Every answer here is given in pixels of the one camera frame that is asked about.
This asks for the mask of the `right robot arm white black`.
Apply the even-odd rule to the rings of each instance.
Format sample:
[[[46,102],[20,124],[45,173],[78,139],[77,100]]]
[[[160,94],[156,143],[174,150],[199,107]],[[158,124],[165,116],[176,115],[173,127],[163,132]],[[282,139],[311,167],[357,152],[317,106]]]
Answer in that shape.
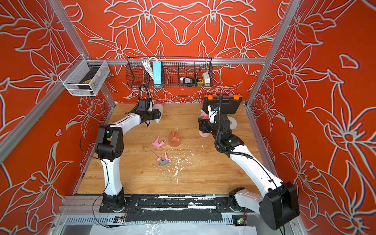
[[[232,133],[228,115],[235,114],[241,102],[239,95],[206,95],[203,116],[198,119],[199,131],[201,136],[212,134],[216,150],[238,164],[260,192],[257,199],[244,187],[232,190],[229,200],[234,209],[257,212],[270,229],[285,234],[285,226],[300,215],[297,188],[271,173]]]

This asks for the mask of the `pink blue spray nozzle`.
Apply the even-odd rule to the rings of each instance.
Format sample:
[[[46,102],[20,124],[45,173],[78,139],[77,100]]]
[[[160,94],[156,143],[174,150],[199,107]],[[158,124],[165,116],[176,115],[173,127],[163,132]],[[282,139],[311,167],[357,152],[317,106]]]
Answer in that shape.
[[[203,119],[209,119],[209,115],[204,110],[200,110],[200,111],[201,111],[200,117],[202,117]]]

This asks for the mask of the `white spray bottle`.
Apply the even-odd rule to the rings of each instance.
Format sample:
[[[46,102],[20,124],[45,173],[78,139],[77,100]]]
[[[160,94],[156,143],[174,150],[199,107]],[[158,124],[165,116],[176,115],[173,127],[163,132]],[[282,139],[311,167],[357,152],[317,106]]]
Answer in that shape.
[[[156,103],[153,105],[153,111],[155,113],[155,122],[156,123],[159,123],[160,120],[162,119],[162,115],[163,115],[163,112],[164,112],[164,107],[162,104],[160,103]]]

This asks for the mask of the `opaque pink spray bottle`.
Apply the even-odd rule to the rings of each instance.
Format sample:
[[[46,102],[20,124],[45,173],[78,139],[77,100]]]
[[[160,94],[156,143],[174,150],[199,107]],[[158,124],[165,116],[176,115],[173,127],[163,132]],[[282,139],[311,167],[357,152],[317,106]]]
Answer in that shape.
[[[203,131],[199,130],[199,135],[203,138],[207,138],[211,135],[211,133],[204,133]]]

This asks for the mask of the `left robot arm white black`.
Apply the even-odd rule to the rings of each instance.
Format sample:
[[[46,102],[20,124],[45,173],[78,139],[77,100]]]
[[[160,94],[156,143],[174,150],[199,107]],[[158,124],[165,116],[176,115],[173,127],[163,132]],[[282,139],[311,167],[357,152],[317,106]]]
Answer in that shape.
[[[139,87],[139,93],[145,90],[146,98],[138,96],[135,107],[125,117],[113,124],[101,124],[98,129],[94,151],[102,163],[105,189],[99,212],[123,212],[125,210],[124,188],[120,180],[120,157],[124,151],[123,135],[132,128],[162,117],[162,106],[154,106],[154,101],[146,84]]]

